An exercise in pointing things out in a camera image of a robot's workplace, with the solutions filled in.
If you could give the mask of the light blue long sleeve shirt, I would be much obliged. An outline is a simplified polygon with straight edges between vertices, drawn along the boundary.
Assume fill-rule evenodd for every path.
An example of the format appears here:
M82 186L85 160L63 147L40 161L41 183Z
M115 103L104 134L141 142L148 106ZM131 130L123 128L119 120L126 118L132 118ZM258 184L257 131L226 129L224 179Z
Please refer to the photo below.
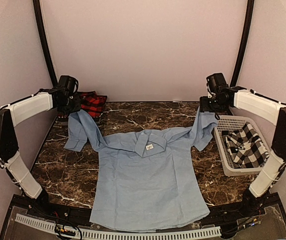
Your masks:
M202 151L218 124L197 112L190 127L103 136L83 110L68 120L65 148L86 143L98 153L99 171L90 221L126 232L180 228L209 214L194 173L191 149Z

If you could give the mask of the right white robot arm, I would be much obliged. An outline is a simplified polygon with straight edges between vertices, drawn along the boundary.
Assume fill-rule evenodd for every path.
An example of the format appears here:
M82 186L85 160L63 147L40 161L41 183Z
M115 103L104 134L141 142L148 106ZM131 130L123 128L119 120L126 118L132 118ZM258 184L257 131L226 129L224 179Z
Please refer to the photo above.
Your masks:
M270 157L249 186L253 197L262 197L286 169L286 103L243 87L227 87L200 97L201 112L220 113L229 107L248 111L275 126Z

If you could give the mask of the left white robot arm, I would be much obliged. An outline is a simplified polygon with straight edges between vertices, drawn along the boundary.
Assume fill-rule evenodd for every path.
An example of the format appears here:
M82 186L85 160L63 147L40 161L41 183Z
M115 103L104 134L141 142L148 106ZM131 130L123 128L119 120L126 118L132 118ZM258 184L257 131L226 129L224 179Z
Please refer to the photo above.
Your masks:
M51 109L63 115L77 112L81 109L79 95L69 95L64 89L40 89L36 94L0 107L0 168L31 199L39 198L43 189L21 158L15 128Z

